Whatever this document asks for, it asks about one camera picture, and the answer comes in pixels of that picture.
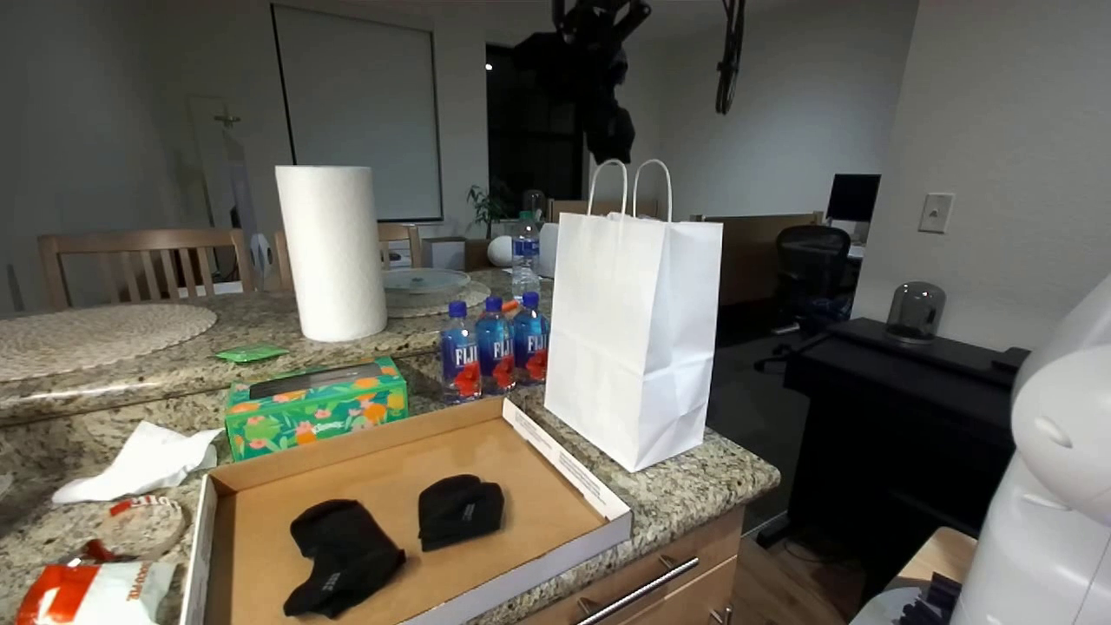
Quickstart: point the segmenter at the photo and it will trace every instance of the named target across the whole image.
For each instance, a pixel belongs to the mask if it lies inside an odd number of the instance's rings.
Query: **plastic bottle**
[[[512,318],[512,360],[525,386],[547,378],[547,319],[537,314],[540,294],[525,292],[525,306]]]
[[[512,266],[518,266],[512,286],[518,290],[534,290],[540,281],[534,270],[537,257],[540,257],[540,228],[537,228],[537,222],[525,220],[512,237]]]
[[[518,386],[512,369],[512,334],[509,322],[501,318],[501,300],[484,300],[484,314],[474,322],[478,334],[478,369],[489,394],[506,394]]]
[[[446,328],[440,331],[444,389],[453,401],[483,397],[478,343],[464,322],[464,304],[446,304]]]

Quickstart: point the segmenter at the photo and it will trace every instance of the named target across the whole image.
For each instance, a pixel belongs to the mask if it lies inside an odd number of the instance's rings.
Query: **cardboard tray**
[[[415,498],[444,476],[501,483],[503,527],[420,554]],[[628,539],[628,507],[506,401],[464,402],[351,437],[223,467],[200,483],[181,625],[298,623],[307,581],[288,524],[318,502],[359,502],[410,557],[339,623],[464,623]]]

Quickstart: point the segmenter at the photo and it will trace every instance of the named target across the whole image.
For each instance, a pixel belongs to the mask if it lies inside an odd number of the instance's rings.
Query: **cardboard box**
[[[503,527],[420,554],[415,498],[444,476],[503,490]],[[294,623],[307,581],[288,524],[321,502],[357,502],[410,557],[339,623],[469,623],[628,539],[628,507],[506,401],[460,402],[351,437],[223,467],[200,483],[182,625]]]
[[[410,386],[392,358],[365,369],[231,386],[225,433],[231,460],[260,460],[410,416]]]

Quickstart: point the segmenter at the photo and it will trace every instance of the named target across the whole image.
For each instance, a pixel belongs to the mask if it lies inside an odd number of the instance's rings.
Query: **tissue box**
[[[231,460],[260,460],[401,416],[410,386],[392,358],[375,358],[365,369],[231,386],[225,433]]]

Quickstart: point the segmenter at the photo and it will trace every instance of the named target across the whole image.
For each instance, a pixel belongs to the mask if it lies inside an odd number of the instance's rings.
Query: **granite countertop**
[[[430,369],[432,358],[399,358],[399,366],[410,378],[415,378],[415,386],[410,382],[412,409],[440,407],[430,386],[420,382],[423,375],[412,375]],[[518,623],[543,606],[554,606],[557,599],[599,581],[641,554],[672,541],[701,520],[749,504],[780,481],[773,467],[711,431],[705,446],[687,454],[644,474],[623,474],[578,433],[561,426],[547,409],[540,409],[540,389],[518,389],[512,401],[630,507],[630,539],[506,602],[503,609],[491,609],[478,623]],[[100,518],[106,513],[106,504],[47,507],[47,495],[60,483],[104,468],[137,422],[172,431],[200,431],[219,426],[219,416],[223,394],[200,394],[186,401],[160,401],[97,409],[71,422],[11,426],[0,437],[0,623],[15,615],[39,569],[71,557],[86,539],[92,539]],[[197,481],[178,487],[172,498],[191,510]],[[186,539],[170,554],[170,561],[186,562]]]
[[[474,270],[489,292],[509,292],[501,270]],[[318,343],[298,331],[291,294],[228,294],[197,304],[216,314],[216,328],[182,343],[130,358],[111,369],[0,382],[0,431],[30,422],[114,409],[263,382],[307,369],[351,369],[370,356],[432,352],[444,318],[388,318],[386,331],[365,340]],[[225,348],[277,343],[285,356],[260,366],[216,360]]]

